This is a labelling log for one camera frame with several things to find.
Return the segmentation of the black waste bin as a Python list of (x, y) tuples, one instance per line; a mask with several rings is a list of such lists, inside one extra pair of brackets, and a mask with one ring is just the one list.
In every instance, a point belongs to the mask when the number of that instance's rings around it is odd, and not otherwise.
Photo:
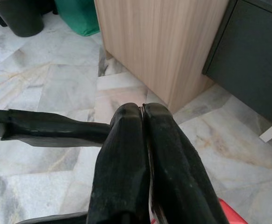
[(0, 0), (0, 25), (19, 37), (31, 37), (44, 28), (34, 0)]

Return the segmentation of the red plastic stool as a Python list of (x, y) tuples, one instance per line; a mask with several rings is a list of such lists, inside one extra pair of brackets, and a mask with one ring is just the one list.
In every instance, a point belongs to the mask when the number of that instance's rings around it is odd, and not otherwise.
[(229, 224), (248, 224), (235, 210), (233, 210), (224, 200), (219, 198), (220, 205)]

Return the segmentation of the light wooden cabinet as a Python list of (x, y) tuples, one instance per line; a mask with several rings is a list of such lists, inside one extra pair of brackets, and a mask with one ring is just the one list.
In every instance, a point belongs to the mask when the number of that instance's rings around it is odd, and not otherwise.
[(94, 0), (107, 57), (171, 112), (208, 89), (202, 69), (229, 0)]

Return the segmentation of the black tv console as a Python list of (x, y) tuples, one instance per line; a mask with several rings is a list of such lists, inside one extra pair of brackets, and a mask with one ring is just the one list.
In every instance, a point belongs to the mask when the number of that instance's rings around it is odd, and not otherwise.
[(272, 0), (229, 0), (202, 73), (272, 123)]

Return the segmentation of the white console foot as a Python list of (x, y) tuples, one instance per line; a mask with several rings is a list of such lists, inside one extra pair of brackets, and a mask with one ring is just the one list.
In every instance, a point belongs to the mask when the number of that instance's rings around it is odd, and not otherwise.
[(263, 142), (269, 142), (272, 139), (272, 126), (263, 132), (259, 137)]

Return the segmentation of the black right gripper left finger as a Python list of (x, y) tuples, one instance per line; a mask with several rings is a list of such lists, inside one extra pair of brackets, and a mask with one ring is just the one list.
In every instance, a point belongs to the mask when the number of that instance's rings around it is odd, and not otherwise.
[(120, 106), (95, 164), (86, 224), (150, 224), (150, 166), (136, 104)]

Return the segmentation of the green bag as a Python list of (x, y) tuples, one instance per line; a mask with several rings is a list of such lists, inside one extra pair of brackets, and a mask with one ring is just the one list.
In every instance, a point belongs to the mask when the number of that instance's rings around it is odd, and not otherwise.
[(62, 20), (78, 35), (100, 31), (94, 0), (54, 0)]

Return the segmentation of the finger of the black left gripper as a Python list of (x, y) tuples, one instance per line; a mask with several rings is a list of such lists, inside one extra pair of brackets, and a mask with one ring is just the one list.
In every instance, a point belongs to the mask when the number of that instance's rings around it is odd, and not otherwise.
[(76, 136), (3, 135), (1, 141), (19, 140), (34, 147), (99, 147), (105, 134), (82, 134)]
[(45, 112), (8, 111), (8, 136), (53, 138), (105, 138), (110, 125), (84, 122)]

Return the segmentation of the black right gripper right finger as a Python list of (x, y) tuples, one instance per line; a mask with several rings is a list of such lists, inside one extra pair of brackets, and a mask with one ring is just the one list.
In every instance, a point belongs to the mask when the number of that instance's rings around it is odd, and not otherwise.
[(153, 192), (168, 224), (227, 224), (201, 158), (158, 103), (144, 105), (153, 159)]

